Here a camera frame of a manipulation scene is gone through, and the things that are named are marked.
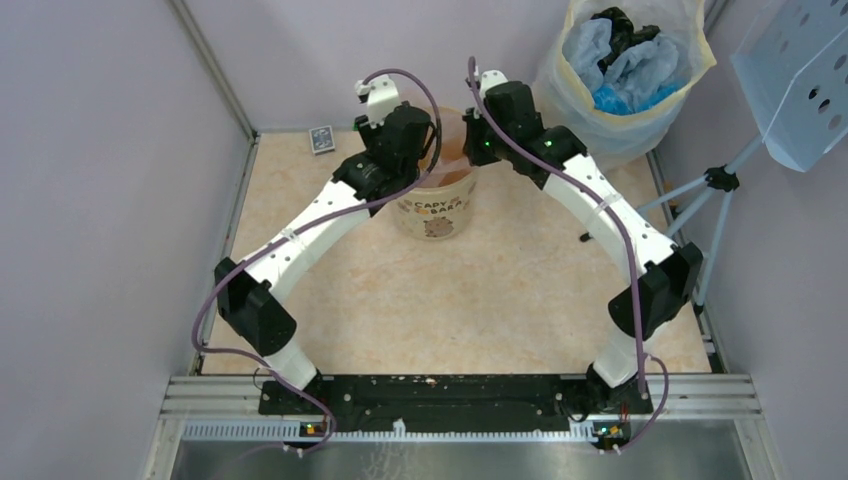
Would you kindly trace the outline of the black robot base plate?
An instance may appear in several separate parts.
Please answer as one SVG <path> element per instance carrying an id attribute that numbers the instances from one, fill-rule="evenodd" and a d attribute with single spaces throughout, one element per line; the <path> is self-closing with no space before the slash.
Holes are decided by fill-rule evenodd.
<path id="1" fill-rule="evenodd" d="M 650 414 L 635 381 L 610 388 L 572 374 L 319 375 L 299 396 L 263 383 L 264 416 L 320 415 L 339 433 L 382 432 L 401 420 L 412 433 L 565 431 L 594 415 Z"/>

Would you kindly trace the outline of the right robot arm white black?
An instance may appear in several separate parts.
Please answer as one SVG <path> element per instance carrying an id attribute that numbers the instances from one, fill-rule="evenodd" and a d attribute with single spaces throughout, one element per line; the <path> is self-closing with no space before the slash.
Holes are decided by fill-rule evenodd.
<path id="1" fill-rule="evenodd" d="M 651 339 L 689 303 L 703 253 L 655 229 L 570 129 L 545 125 L 528 85 L 492 71 L 468 86 L 475 101 L 463 116 L 470 162 L 508 162 L 581 221 L 627 282 L 608 303 L 614 327 L 588 367 L 582 391 L 594 409 L 612 412 L 626 400 L 626 385 L 643 378 Z"/>

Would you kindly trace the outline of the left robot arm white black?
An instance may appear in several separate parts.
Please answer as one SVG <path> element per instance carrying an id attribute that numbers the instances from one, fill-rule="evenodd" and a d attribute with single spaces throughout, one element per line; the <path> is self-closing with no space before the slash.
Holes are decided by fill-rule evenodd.
<path id="1" fill-rule="evenodd" d="M 295 337 L 284 303 L 301 277 L 350 230 L 373 217 L 382 200 L 419 178 L 418 162 L 436 138 L 430 114 L 407 102 L 375 127 L 356 120 L 362 152 L 346 158 L 317 197 L 264 247 L 240 262 L 221 260 L 214 275 L 219 316 L 270 371 L 286 381 L 283 401 L 297 413 L 319 404 L 318 369 Z"/>

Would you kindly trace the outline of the pink plastic trash bag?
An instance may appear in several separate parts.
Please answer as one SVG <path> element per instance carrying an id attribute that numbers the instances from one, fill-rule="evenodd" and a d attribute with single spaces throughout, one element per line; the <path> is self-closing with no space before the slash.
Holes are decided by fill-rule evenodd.
<path id="1" fill-rule="evenodd" d="M 473 169 L 464 153 L 466 124 L 462 113 L 450 107 L 440 107 L 442 119 L 442 149 L 436 166 L 420 184 L 420 188 L 438 188 L 459 182 Z"/>

